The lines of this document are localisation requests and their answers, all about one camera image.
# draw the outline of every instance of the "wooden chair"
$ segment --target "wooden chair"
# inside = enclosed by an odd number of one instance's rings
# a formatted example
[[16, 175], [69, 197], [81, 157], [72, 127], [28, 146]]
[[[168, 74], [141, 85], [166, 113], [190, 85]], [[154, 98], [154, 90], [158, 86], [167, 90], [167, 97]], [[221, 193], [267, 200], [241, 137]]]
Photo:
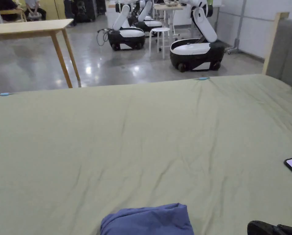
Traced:
[[16, 21], [4, 21], [5, 23], [27, 22], [27, 19], [23, 10], [13, 9], [13, 10], [0, 11], [0, 15], [10, 15], [10, 14], [18, 14], [20, 15], [21, 18]]

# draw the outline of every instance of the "wooden table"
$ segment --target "wooden table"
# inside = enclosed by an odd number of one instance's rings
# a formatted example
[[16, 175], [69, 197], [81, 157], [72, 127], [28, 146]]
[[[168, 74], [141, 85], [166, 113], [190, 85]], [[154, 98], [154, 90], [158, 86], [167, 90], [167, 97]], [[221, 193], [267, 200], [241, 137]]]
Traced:
[[160, 10], [160, 11], [166, 11], [167, 14], [166, 17], [169, 17], [169, 45], [171, 46], [172, 41], [173, 41], [173, 11], [175, 10], [183, 10], [184, 7], [181, 6], [181, 4], [178, 4], [175, 7], [169, 7], [167, 5], [163, 4], [154, 4], [154, 9], [155, 10]]
[[67, 37], [66, 26], [68, 26], [73, 20], [63, 19], [55, 21], [35, 21], [35, 22], [23, 22], [23, 23], [10, 23], [0, 24], [0, 40], [7, 39], [21, 39], [21, 38], [35, 38], [35, 37], [48, 37], [52, 38], [56, 53], [58, 55], [67, 85], [69, 88], [72, 87], [70, 77], [68, 75], [66, 65], [63, 59], [63, 55], [59, 46], [56, 34], [59, 31], [63, 32], [63, 37], [67, 46], [67, 50], [70, 54], [70, 59], [75, 70], [77, 80], [80, 81], [78, 70], [76, 67], [75, 59], [73, 56], [72, 48]]

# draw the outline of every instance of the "person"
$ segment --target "person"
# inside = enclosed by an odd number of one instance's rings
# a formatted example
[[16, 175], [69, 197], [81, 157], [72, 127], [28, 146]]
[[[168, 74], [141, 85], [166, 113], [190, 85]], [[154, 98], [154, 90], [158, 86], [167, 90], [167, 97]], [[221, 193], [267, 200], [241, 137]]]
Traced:
[[[4, 10], [22, 10], [15, 2], [12, 0], [0, 0], [0, 11]], [[16, 21], [18, 18], [18, 14], [7, 14], [1, 15], [3, 20], [5, 21]]]
[[46, 20], [47, 12], [40, 8], [39, 0], [25, 0], [27, 10], [25, 11], [26, 17], [28, 17], [29, 13], [33, 15], [37, 15], [37, 12], [41, 14], [41, 19], [43, 21]]
[[76, 26], [75, 15], [72, 13], [72, 0], [64, 0], [64, 12], [67, 19], [74, 19], [71, 25]]

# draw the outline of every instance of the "white stool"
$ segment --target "white stool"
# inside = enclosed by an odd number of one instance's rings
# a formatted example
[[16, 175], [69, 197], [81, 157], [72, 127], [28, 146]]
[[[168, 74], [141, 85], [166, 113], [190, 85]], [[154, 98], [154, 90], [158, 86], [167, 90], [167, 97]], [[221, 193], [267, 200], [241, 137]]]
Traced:
[[162, 32], [162, 57], [164, 59], [164, 32], [168, 32], [170, 30], [170, 28], [153, 28], [150, 31], [149, 34], [149, 55], [151, 54], [151, 36], [153, 34], [153, 32], [157, 32], [157, 52], [159, 52], [159, 35], [160, 32]]

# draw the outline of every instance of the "chair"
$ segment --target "chair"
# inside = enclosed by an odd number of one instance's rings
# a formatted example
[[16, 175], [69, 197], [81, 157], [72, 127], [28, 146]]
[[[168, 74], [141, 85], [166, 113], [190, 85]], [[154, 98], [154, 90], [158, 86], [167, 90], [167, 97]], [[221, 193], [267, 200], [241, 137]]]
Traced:
[[160, 32], [162, 33], [162, 57], [164, 59], [164, 32], [168, 32], [170, 28], [153, 28], [149, 33], [149, 55], [151, 55], [151, 35], [153, 32], [157, 32], [157, 52], [159, 52], [159, 39], [160, 39]]
[[18, 14], [18, 15], [20, 15], [20, 19], [18, 19], [16, 21], [4, 21], [4, 23], [27, 22], [27, 19], [26, 19], [26, 16], [25, 16], [25, 13], [23, 10], [13, 9], [13, 10], [0, 11], [0, 15], [10, 15], [10, 14]]

